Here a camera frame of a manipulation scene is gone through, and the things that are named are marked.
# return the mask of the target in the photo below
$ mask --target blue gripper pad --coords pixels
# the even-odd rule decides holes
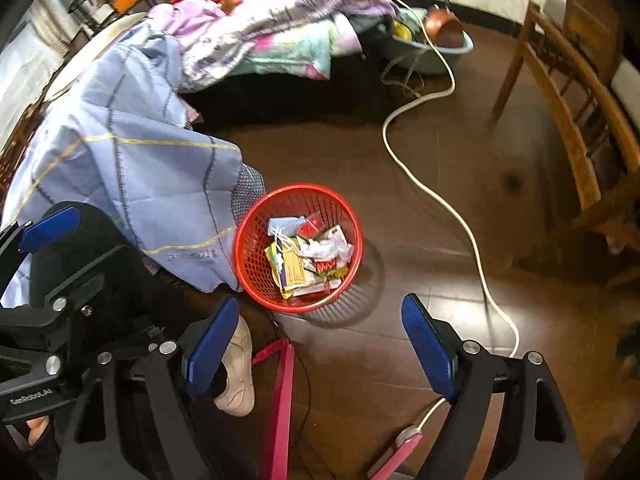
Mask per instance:
[[[228,298],[187,361],[185,379],[188,394],[200,395],[209,389],[222,355],[236,331],[239,316],[236,298]]]
[[[455,353],[444,347],[429,315],[418,296],[408,294],[402,300],[402,325],[434,392],[448,402],[458,395],[454,385]]]
[[[26,228],[18,248],[25,253],[36,253],[40,248],[54,242],[79,225],[80,212],[75,207],[67,207],[36,225]]]

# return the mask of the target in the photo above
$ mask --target red plastic basket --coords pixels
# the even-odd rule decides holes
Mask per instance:
[[[269,218],[307,216],[319,212],[327,227],[340,224],[344,236],[354,245],[349,273],[331,293],[319,292],[285,300],[271,275],[264,248],[273,242],[267,236]],[[262,197],[246,214],[234,241],[236,276],[255,301],[279,312],[311,312],[335,301],[351,284],[362,259],[362,228],[346,200],[318,184],[291,184]]]

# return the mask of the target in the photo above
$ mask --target white shoe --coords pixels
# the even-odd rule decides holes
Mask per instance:
[[[222,356],[226,368],[226,389],[216,398],[216,406],[223,412],[245,416],[254,408],[254,378],[251,375],[251,332],[242,316],[229,346]]]

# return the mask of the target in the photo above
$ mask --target black baseboard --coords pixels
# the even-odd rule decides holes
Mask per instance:
[[[444,2],[434,0],[439,7],[444,8]],[[459,17],[462,22],[478,25],[479,27],[490,28],[503,34],[507,34],[512,38],[517,38],[522,25],[508,18],[492,14],[486,10],[475,9],[460,4],[451,4],[452,12]]]

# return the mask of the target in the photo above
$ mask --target pink strap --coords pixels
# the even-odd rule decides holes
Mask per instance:
[[[271,413],[260,459],[260,480],[287,480],[289,461],[289,423],[291,419],[291,394],[293,390],[294,349],[287,339],[274,341],[260,350],[251,360],[254,366],[281,352]]]
[[[373,475],[370,480],[386,480],[389,478],[393,472],[398,469],[402,462],[404,462],[414,449],[420,444],[422,440],[422,434],[416,433],[415,435],[409,437],[402,443],[396,451],[393,453],[391,458],[385,462],[385,464],[378,469],[375,475]]]

